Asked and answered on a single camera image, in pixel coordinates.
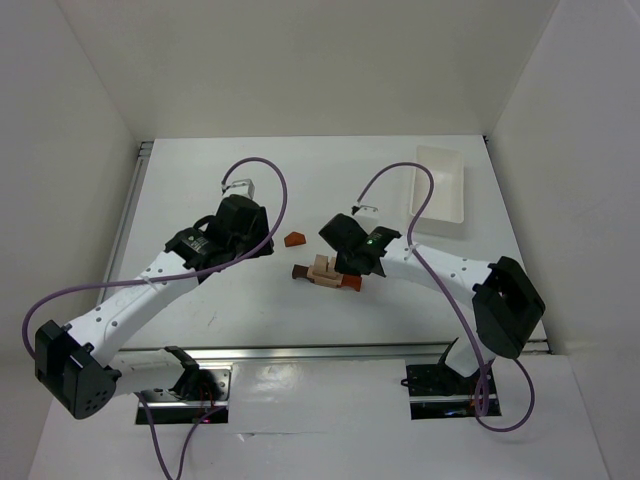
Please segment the white plastic bin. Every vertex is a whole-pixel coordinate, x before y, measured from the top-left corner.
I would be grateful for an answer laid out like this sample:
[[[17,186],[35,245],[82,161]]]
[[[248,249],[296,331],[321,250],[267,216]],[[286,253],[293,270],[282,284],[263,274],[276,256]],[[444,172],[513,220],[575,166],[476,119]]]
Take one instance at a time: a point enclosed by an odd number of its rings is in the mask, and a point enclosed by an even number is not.
[[[430,181],[420,169],[413,171],[409,218],[417,218],[415,231],[446,237],[461,237],[464,233],[464,158],[460,151],[431,146],[418,146],[416,163],[427,168],[435,181],[433,194],[422,214],[417,215]]]

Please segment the orange arch block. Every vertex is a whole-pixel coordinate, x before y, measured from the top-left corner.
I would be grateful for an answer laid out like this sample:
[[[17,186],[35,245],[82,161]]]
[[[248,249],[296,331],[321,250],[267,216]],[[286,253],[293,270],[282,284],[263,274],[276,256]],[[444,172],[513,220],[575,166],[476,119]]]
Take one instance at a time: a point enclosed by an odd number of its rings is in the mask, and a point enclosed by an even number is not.
[[[357,275],[344,274],[340,283],[341,288],[350,288],[360,292],[362,288],[362,277]]]

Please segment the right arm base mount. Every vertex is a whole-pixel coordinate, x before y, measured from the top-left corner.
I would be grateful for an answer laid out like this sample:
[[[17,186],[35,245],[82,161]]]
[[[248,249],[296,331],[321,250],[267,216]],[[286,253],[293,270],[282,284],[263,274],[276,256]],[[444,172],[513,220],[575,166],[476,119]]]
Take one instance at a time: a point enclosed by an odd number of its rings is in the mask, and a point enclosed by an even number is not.
[[[457,419],[475,416],[475,387],[479,373],[465,378],[440,364],[406,366],[400,384],[407,389],[412,420]]]

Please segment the reddish brown wedge block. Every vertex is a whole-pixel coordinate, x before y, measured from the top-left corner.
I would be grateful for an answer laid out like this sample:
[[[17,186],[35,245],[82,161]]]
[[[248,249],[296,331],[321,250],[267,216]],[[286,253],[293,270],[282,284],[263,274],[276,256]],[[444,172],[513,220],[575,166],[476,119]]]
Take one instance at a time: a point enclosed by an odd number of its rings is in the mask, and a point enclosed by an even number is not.
[[[300,232],[291,232],[284,237],[284,246],[286,248],[292,248],[296,246],[302,246],[307,243],[306,236]]]

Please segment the dark brown notched block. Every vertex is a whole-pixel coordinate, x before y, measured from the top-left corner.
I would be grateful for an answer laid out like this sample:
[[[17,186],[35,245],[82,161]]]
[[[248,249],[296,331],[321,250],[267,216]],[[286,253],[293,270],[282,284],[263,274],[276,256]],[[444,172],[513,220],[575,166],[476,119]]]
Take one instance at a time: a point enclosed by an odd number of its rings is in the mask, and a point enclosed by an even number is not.
[[[298,279],[308,280],[309,279],[308,272],[309,272],[308,266],[294,264],[291,272],[291,277],[294,280],[298,280]]]

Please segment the long light wood block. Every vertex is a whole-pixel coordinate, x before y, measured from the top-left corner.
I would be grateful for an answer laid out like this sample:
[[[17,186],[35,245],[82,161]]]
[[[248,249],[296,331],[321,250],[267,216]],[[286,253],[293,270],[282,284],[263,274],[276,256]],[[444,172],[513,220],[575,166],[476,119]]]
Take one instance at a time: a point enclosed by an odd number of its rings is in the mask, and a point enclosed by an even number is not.
[[[322,273],[322,272],[320,272],[320,271],[314,271],[314,270],[313,270],[313,265],[310,265],[310,266],[309,266],[308,277],[309,277],[309,279],[310,279],[310,280],[312,280],[312,281],[313,281],[313,278],[314,278],[314,277],[322,277],[322,276],[321,276],[321,273]]]

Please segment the tan rectangular block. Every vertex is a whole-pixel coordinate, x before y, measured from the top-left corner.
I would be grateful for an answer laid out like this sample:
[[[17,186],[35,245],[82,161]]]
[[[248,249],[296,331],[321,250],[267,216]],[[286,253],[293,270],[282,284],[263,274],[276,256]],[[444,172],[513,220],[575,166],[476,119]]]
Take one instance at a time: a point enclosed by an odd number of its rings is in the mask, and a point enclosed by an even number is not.
[[[340,282],[341,280],[341,274],[337,272],[330,264],[327,265],[326,270],[321,273],[321,276],[331,281]]]

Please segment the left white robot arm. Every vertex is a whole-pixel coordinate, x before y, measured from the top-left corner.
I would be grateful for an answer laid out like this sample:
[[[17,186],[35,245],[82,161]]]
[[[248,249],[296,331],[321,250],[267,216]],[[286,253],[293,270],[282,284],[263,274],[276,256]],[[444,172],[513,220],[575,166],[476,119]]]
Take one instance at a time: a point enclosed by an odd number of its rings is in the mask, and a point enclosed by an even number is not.
[[[124,344],[162,310],[227,263],[273,252],[265,207],[244,195],[225,197],[215,214],[169,240],[137,278],[92,311],[35,333],[37,379],[77,420],[114,396],[160,389],[180,398],[210,397],[213,377],[183,349],[167,346],[135,354]]]

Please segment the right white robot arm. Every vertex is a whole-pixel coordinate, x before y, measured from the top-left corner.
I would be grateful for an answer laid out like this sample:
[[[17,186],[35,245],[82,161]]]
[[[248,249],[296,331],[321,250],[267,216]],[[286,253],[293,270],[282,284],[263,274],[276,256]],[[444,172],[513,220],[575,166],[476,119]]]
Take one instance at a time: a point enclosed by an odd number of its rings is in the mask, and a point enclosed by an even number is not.
[[[366,232],[344,214],[319,235],[337,253],[341,273],[405,280],[442,293],[455,314],[461,306],[472,311],[472,321],[460,320],[466,338],[453,341],[439,360],[446,380],[469,378],[498,357],[517,359],[546,311],[532,281],[510,257],[493,263],[458,257],[386,227]]]

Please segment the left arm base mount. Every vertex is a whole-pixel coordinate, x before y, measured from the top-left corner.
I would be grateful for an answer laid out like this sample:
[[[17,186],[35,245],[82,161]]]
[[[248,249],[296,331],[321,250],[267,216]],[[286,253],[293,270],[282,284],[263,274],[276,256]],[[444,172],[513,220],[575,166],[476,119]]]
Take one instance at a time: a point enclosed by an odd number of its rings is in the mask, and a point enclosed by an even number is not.
[[[156,425],[192,425],[212,412],[205,424],[227,424],[233,367],[230,363],[205,363],[203,379],[186,394],[153,389],[142,392]]]

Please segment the striped light wood block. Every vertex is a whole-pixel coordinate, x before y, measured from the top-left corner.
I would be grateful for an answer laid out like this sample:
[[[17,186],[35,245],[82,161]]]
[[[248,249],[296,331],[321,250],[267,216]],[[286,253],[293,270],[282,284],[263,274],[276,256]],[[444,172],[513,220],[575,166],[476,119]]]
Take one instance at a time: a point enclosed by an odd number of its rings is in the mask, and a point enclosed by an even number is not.
[[[341,276],[338,276],[337,278],[314,277],[313,283],[316,285],[328,287],[328,288],[339,288],[342,284],[342,277]]]

